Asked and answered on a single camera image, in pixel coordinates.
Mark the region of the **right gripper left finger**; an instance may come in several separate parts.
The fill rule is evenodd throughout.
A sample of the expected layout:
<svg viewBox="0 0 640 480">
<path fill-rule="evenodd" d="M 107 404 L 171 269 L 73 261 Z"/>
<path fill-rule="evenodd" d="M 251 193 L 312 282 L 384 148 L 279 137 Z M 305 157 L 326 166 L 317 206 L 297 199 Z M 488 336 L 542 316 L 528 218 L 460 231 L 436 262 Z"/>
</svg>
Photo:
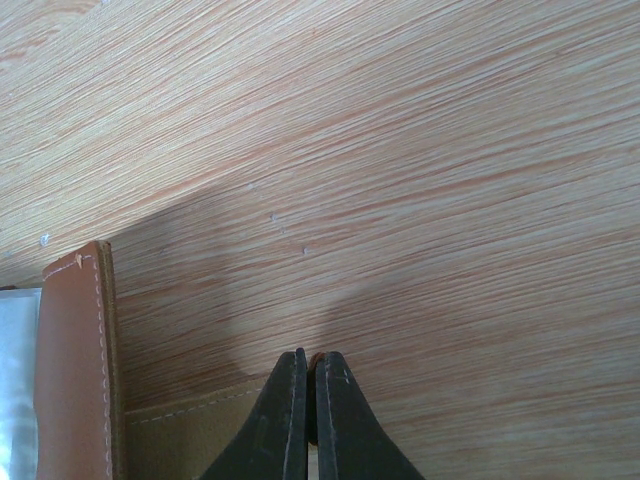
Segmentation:
<svg viewBox="0 0 640 480">
<path fill-rule="evenodd" d="M 307 359 L 283 353 L 237 435 L 204 479 L 305 479 L 308 476 Z"/>
</svg>

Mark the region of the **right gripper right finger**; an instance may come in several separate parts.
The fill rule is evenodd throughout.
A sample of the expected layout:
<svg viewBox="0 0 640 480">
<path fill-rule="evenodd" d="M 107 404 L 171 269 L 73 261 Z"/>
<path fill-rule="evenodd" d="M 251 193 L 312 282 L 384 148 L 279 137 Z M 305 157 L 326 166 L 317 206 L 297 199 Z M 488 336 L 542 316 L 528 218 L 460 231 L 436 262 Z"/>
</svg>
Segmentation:
<svg viewBox="0 0 640 480">
<path fill-rule="evenodd" d="M 315 355 L 312 371 L 321 479 L 423 477 L 380 425 L 341 353 Z"/>
</svg>

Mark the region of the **brown leather card holder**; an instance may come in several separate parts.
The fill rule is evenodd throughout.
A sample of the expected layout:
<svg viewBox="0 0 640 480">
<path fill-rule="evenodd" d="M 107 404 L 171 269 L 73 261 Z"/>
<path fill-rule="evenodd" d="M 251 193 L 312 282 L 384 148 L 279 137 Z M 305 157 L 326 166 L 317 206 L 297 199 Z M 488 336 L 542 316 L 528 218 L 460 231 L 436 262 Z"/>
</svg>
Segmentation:
<svg viewBox="0 0 640 480">
<path fill-rule="evenodd" d="M 238 433 L 259 380 L 147 409 L 127 410 L 110 245 L 92 241 L 50 264 L 43 285 L 5 287 L 36 321 L 3 331 L 16 357 L 1 367 L 10 410 L 8 477 L 197 479 Z"/>
</svg>

